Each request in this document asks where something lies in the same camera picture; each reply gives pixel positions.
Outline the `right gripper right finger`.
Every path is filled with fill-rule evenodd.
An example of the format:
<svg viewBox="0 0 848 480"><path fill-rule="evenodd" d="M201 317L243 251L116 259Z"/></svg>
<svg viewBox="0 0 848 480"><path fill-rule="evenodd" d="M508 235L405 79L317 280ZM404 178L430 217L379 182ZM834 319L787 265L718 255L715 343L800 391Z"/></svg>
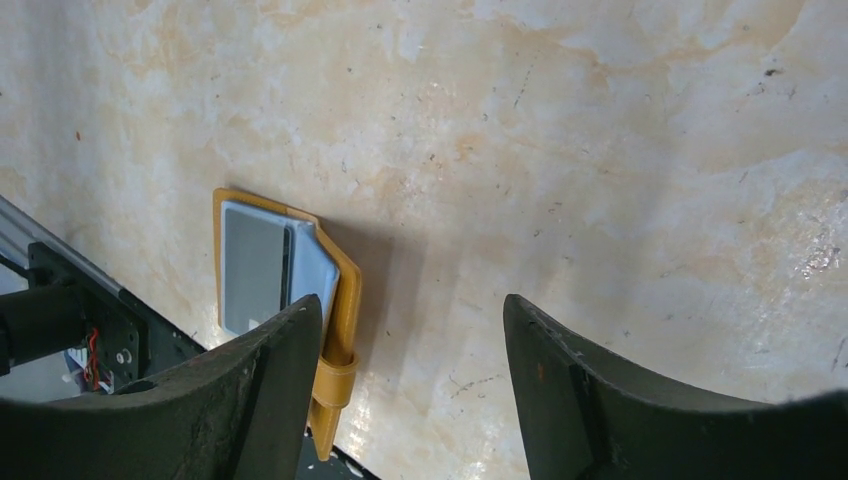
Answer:
<svg viewBox="0 0 848 480"><path fill-rule="evenodd" d="M644 368L504 300L508 364L534 479L843 479L847 394L768 404Z"/></svg>

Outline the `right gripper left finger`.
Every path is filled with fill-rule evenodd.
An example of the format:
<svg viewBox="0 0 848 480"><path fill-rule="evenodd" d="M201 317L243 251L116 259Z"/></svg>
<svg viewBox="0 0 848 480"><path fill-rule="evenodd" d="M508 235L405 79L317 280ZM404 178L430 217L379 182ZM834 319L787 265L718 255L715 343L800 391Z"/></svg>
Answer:
<svg viewBox="0 0 848 480"><path fill-rule="evenodd" d="M322 310L307 295L256 329L111 395L1 403L5 479L292 479Z"/></svg>

